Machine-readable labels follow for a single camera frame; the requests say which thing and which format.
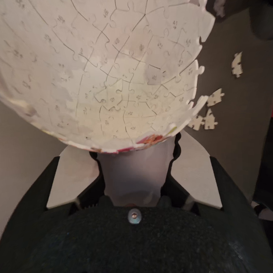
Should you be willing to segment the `colourful 3D puzzle ball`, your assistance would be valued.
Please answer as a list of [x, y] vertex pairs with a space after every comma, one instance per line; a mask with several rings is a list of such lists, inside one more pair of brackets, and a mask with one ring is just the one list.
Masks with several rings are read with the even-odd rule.
[[120, 153], [197, 117], [207, 1], [1, 1], [1, 102], [61, 142]]

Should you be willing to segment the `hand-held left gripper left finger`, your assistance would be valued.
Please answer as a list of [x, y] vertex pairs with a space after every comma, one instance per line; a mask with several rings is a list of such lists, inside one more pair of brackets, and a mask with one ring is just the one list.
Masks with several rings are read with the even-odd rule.
[[96, 205], [105, 181], [97, 153], [67, 146], [60, 154], [47, 209], [73, 203], [79, 209]]

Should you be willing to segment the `person's dark clothing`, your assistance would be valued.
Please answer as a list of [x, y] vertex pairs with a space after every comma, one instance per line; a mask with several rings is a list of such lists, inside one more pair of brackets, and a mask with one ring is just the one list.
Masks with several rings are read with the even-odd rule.
[[271, 112], [264, 142], [252, 204], [255, 204], [254, 211], [262, 223], [271, 252], [273, 252], [273, 112]]

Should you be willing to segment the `joined white puzzle pieces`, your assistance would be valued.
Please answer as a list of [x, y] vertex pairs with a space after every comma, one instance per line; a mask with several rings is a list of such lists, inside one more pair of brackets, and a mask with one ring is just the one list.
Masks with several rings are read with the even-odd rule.
[[191, 119], [187, 126], [195, 131], [198, 131], [200, 127], [203, 126], [204, 124], [205, 124], [204, 117], [196, 115]]

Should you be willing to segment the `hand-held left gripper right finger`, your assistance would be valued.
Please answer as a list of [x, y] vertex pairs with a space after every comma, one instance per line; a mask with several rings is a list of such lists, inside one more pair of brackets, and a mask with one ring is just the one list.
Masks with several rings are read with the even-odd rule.
[[168, 196], [173, 207], [184, 210], [194, 210], [197, 203], [221, 210], [209, 153], [184, 130], [175, 136], [174, 144], [161, 196]]

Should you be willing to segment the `white puzzle piece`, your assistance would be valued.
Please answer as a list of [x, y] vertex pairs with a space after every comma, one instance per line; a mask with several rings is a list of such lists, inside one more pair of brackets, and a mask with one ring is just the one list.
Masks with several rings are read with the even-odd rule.
[[215, 116], [213, 115], [211, 108], [209, 108], [206, 116], [204, 117], [204, 129], [213, 130], [215, 129], [216, 125], [218, 125], [218, 122], [215, 121]]
[[207, 107], [211, 107], [217, 103], [220, 103], [222, 101], [222, 97], [225, 95], [225, 93], [222, 92], [222, 88], [219, 88], [215, 92], [213, 92], [207, 100]]
[[236, 77], [239, 78], [243, 73], [241, 65], [242, 52], [234, 54], [234, 59], [231, 63], [231, 72]]

